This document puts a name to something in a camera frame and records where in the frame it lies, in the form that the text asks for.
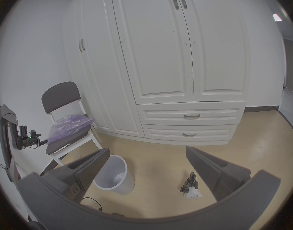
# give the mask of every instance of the white wardrobe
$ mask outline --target white wardrobe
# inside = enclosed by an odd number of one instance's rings
[[[99,132],[227,144],[239,124],[250,50],[233,0],[74,0],[67,63]]]

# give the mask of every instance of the chair seat cushion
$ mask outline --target chair seat cushion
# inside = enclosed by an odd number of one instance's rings
[[[85,137],[88,134],[90,129],[91,129],[91,125],[88,125],[73,135],[67,136],[65,138],[62,138],[60,140],[50,143],[46,148],[46,154],[52,154],[58,151],[60,148]]]

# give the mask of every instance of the door handle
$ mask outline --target door handle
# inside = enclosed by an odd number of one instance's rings
[[[177,0],[173,0],[173,3],[175,5],[175,8],[178,10],[178,3],[177,3]]]
[[[84,44],[83,44],[83,39],[81,39],[81,46],[82,46],[83,50],[85,50]]]
[[[79,50],[82,52],[81,47],[80,47],[80,41],[78,42],[78,47],[79,47]]]
[[[186,0],[182,0],[182,3],[183,3],[183,7],[186,9],[187,8]]]
[[[184,115],[184,117],[200,117],[201,116],[201,114],[198,114],[198,115],[195,115],[195,116],[192,116],[192,115]]]
[[[183,136],[196,136],[196,133],[193,135],[187,135],[187,134],[183,133]]]

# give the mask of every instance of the white drawer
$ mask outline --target white drawer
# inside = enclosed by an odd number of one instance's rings
[[[146,138],[178,141],[230,140],[237,125],[142,125]]]
[[[240,123],[245,102],[187,102],[136,106],[142,124],[229,125]]]

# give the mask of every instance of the wooden floor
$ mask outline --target wooden floor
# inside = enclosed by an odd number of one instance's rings
[[[100,137],[102,147],[123,157],[135,178],[135,187],[127,195],[103,191],[91,184],[86,197],[99,201],[103,212],[138,218],[170,217],[216,202],[198,174],[201,198],[185,199],[179,191],[190,172],[194,171],[186,159],[185,146],[146,143],[102,134]],[[251,176],[264,169],[281,178],[269,207],[251,229],[260,229],[267,223],[293,191],[293,130],[277,111],[244,113],[228,145],[198,148],[250,169]],[[95,150],[92,141],[77,149],[82,156]],[[71,152],[62,161],[69,163],[76,159]],[[91,199],[84,199],[81,203],[99,208]]]

